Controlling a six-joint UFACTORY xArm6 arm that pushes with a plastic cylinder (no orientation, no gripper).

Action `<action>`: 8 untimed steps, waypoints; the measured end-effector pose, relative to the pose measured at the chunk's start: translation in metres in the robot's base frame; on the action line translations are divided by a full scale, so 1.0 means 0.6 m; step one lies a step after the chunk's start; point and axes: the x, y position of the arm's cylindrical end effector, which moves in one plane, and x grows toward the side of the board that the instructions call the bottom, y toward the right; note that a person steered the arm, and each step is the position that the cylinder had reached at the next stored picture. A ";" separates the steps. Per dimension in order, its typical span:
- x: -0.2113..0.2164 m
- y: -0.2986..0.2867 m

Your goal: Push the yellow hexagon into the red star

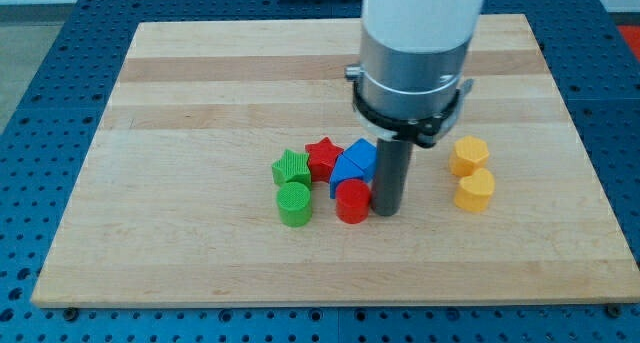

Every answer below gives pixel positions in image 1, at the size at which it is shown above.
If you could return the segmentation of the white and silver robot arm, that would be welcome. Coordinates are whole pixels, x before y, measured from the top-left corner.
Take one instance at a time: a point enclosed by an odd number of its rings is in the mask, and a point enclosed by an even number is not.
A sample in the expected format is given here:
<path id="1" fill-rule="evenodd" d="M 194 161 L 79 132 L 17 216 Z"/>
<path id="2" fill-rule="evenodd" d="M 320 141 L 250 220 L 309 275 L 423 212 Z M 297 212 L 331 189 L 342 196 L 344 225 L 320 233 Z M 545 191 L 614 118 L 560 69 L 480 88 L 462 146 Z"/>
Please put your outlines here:
<path id="1" fill-rule="evenodd" d="M 362 0 L 359 61 L 345 70 L 363 127 L 433 147 L 457 123 L 463 66 L 484 0 Z"/>

